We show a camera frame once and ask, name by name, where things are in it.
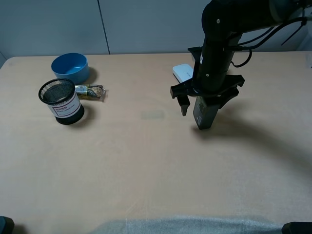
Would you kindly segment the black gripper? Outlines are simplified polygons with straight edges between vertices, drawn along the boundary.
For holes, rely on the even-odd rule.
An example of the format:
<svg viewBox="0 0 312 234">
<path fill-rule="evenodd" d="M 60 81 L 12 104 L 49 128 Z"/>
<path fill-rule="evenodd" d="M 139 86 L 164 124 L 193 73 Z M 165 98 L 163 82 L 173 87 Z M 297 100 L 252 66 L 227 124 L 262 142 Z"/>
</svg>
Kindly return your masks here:
<svg viewBox="0 0 312 234">
<path fill-rule="evenodd" d="M 182 82 L 178 85 L 171 86 L 170 94 L 172 98 L 177 98 L 180 105 L 181 113 L 186 116 L 187 109 L 190 106 L 188 96 L 194 97 L 216 97 L 221 96 L 219 109 L 221 109 L 227 102 L 238 96 L 239 91 L 237 86 L 242 87 L 245 80 L 242 75 L 226 75 L 221 87 L 216 91 L 208 91 L 197 84 L 193 78 Z"/>
</svg>

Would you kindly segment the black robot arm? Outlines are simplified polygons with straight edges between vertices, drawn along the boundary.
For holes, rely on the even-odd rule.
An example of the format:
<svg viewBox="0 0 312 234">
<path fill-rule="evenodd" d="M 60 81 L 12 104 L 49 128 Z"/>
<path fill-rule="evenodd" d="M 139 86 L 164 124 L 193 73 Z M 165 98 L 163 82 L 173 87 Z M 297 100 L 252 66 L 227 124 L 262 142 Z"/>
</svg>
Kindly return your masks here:
<svg viewBox="0 0 312 234">
<path fill-rule="evenodd" d="M 295 12 L 311 7 L 310 0 L 213 0 L 203 10 L 201 23 L 205 34 L 201 47 L 188 51 L 195 61 L 191 79 L 172 86 L 172 98 L 177 98 L 182 115 L 190 106 L 189 97 L 203 97 L 210 105 L 222 108 L 238 95 L 245 80 L 241 75 L 229 75 L 235 52 L 258 48 L 282 28 L 300 22 L 306 25 L 311 17 L 295 17 Z M 242 34 L 264 28 L 270 33 L 258 44 L 239 43 Z"/>
</svg>

